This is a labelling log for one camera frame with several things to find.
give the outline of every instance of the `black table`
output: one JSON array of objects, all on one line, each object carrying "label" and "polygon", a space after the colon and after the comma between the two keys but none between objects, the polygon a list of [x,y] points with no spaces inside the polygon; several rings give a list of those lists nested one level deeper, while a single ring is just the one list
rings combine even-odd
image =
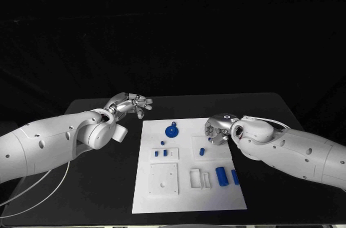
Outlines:
[{"label": "black table", "polygon": [[[67,114],[103,108],[109,98],[75,100]],[[300,123],[276,93],[153,97],[153,110],[145,120],[208,118],[218,113],[282,121],[293,129]],[[248,159],[230,141],[248,210],[132,214],[143,121],[129,114],[120,121],[129,133],[123,143],[110,141],[100,150],[86,152],[73,162],[64,184],[34,210],[3,219],[16,226],[111,226],[169,224],[345,224],[346,193],[305,181]],[[3,215],[24,211],[54,191],[67,165],[16,199]],[[42,174],[29,176],[24,190]]]}]

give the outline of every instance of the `cable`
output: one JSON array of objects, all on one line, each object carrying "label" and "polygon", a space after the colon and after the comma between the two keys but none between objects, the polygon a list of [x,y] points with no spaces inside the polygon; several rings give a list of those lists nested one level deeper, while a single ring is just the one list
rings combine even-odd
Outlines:
[{"label": "cable", "polygon": [[273,120],[273,119],[259,118],[259,117],[253,117],[253,116],[247,116],[247,115],[246,115],[244,117],[250,117],[250,118],[254,118],[254,119],[267,121],[267,122],[274,122],[274,123],[277,123],[279,125],[282,125],[284,128],[290,128],[290,129],[292,129],[292,127],[290,127],[289,125],[286,125],[284,123],[282,123],[282,122],[279,122],[279,121],[276,121],[276,120]]},{"label": "cable", "polygon": [[19,198],[19,197],[41,183],[41,181],[45,179],[45,177],[47,177],[48,174],[51,173],[51,171],[52,171],[52,170],[49,170],[49,171],[47,172],[47,174],[45,174],[44,177],[38,180],[38,182],[37,182],[21,194],[18,194],[13,198],[11,198],[5,203],[0,204],[0,207],[2,207],[3,205],[6,205],[9,202],[12,202],[16,198]]},{"label": "cable", "polygon": [[67,164],[67,172],[65,172],[65,175],[62,177],[62,180],[60,182],[60,185],[57,186],[55,190],[52,191],[52,193],[49,194],[49,196],[34,206],[31,207],[29,209],[26,209],[25,211],[19,212],[18,214],[12,214],[12,215],[8,215],[8,216],[0,216],[0,219],[3,218],[9,218],[9,217],[13,217],[25,212],[28,212],[29,210],[32,210],[38,205],[41,205],[44,203],[44,201],[52,196],[52,194],[57,192],[58,188],[61,187],[62,183],[64,183],[64,180],[65,180],[65,177],[67,177],[67,174],[68,174],[68,171],[70,171],[70,166],[71,166],[71,162],[68,162]]}]

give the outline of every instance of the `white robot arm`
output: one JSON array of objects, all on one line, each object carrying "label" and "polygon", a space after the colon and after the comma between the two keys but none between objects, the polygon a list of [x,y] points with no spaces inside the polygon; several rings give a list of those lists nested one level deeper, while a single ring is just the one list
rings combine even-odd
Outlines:
[{"label": "white robot arm", "polygon": [[129,130],[117,124],[127,113],[145,116],[152,99],[120,93],[104,108],[38,120],[0,137],[0,183],[52,170],[84,152],[123,142]]},{"label": "white robot arm", "polygon": [[[279,123],[276,129],[266,121]],[[205,124],[205,134],[215,145],[231,136],[243,154],[292,176],[346,190],[346,147],[326,138],[274,120],[218,114]]]}]

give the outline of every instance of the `blue object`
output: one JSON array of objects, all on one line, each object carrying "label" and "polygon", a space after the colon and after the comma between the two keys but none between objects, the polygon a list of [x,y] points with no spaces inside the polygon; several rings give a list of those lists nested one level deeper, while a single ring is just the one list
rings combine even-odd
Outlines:
[{"label": "blue object", "polygon": [[172,126],[166,128],[165,133],[169,138],[175,138],[179,135],[178,124],[175,121],[172,122]]},{"label": "blue object", "polygon": [[218,167],[215,170],[217,170],[217,175],[218,175],[218,184],[220,184],[221,187],[225,187],[225,186],[230,185],[230,180],[228,180],[225,168]]},{"label": "blue object", "polygon": [[238,180],[237,170],[235,169],[233,169],[233,179],[234,179],[234,184],[240,185],[240,180]]},{"label": "blue object", "polygon": [[205,154],[205,148],[201,148],[199,155],[202,156]]}]

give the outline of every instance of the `robotic hand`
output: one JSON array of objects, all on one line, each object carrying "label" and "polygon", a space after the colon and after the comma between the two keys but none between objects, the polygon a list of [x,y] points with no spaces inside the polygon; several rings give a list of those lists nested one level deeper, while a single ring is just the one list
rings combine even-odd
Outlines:
[{"label": "robotic hand", "polygon": [[[269,122],[280,124],[274,128]],[[346,190],[346,147],[326,138],[292,129],[276,120],[218,114],[205,123],[210,142],[222,145],[231,137],[243,154],[292,176]]]},{"label": "robotic hand", "polygon": [[127,128],[117,124],[127,113],[152,110],[152,99],[117,94],[104,108],[38,120],[0,137],[0,183],[52,170],[84,152],[123,142]]}]

